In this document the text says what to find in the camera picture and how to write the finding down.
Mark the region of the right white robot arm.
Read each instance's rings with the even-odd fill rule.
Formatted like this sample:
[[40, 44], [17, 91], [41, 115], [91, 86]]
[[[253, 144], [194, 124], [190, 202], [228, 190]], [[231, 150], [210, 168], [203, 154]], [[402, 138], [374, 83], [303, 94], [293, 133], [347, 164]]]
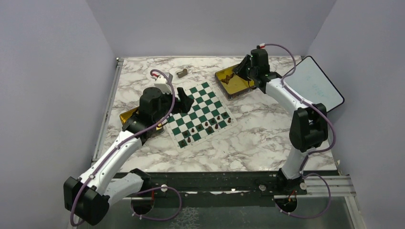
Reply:
[[302, 170], [310, 153], [328, 138], [328, 124], [324, 119], [326, 107], [312, 104], [285, 83], [269, 66], [268, 53], [257, 46], [233, 69], [233, 74], [248, 81], [264, 94], [275, 99], [292, 117], [289, 139], [292, 145], [288, 158], [276, 175], [275, 187], [287, 194], [301, 182]]

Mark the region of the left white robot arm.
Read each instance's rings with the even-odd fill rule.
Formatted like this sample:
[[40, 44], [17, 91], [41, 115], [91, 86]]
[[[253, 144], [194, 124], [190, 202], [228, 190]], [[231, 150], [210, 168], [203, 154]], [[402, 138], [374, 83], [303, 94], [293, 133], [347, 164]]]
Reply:
[[186, 114], [194, 100], [181, 87], [164, 93], [157, 87], [144, 89], [139, 106], [122, 126], [115, 142], [78, 178], [69, 177], [63, 185], [64, 207], [70, 211], [73, 227], [83, 222], [94, 226], [107, 214], [109, 207], [123, 197], [136, 193], [146, 195], [150, 183], [142, 171], [130, 173], [117, 184], [111, 180], [127, 159], [156, 132], [159, 124], [171, 114]]

